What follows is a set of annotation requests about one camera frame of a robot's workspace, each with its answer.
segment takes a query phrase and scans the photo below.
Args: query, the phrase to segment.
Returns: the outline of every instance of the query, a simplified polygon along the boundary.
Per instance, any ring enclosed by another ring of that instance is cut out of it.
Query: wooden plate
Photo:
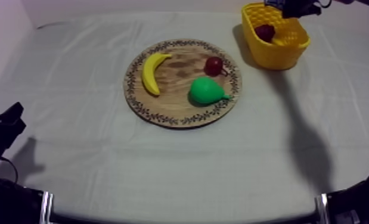
[[[160,96],[150,95],[141,75],[145,60],[154,53],[172,54],[155,71]],[[206,76],[206,60],[223,59],[227,76],[213,79],[232,98],[206,107],[192,103],[188,92],[193,80]],[[169,128],[190,128],[209,124],[224,116],[237,102],[241,92],[241,74],[233,59],[217,46],[195,39],[175,39],[157,43],[137,56],[129,66],[123,83],[126,100],[134,113],[144,120]]]

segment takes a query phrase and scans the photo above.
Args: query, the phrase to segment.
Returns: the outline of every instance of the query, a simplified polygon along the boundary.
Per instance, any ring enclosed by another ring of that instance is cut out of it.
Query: plastic basket
[[[296,18],[281,18],[281,11],[263,3],[245,5],[241,11],[243,30],[255,62],[266,69],[293,67],[311,42]],[[275,27],[273,43],[261,40],[254,28],[269,24]]]

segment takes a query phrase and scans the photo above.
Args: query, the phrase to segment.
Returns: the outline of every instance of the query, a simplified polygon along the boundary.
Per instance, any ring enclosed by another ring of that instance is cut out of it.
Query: yellow banana
[[[165,59],[171,56],[171,54],[155,53],[151,54],[145,61],[141,78],[145,88],[153,95],[159,96],[160,94],[158,84],[155,81],[154,71]]]

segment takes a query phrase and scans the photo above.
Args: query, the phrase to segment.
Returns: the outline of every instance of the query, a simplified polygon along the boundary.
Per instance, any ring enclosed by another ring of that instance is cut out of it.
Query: fruit in basket
[[[272,42],[273,36],[275,36],[275,27],[272,25],[261,25],[255,28],[256,35],[267,43]]]
[[[220,99],[230,99],[230,96],[225,95],[223,88],[209,77],[199,77],[193,81],[190,97],[193,101],[203,105],[217,102]]]
[[[144,68],[142,70],[142,82],[145,88],[148,90],[149,93],[159,96],[159,88],[158,84],[156,83],[154,72],[155,69],[167,58],[171,57],[170,54],[161,54],[155,53],[149,56],[144,64]]]

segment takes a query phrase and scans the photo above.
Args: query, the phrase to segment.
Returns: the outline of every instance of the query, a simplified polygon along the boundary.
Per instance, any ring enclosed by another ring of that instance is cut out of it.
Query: wrinkled cloth
[[[27,124],[5,156],[19,183],[55,194],[55,211],[117,221],[256,222],[311,213],[321,192],[369,175],[369,37],[303,24],[312,42],[290,70],[250,56],[241,15],[110,14],[35,30],[0,80],[0,113]],[[123,78],[144,49],[194,38],[225,50],[243,89],[194,130],[149,124]],[[13,177],[7,164],[0,176]]]

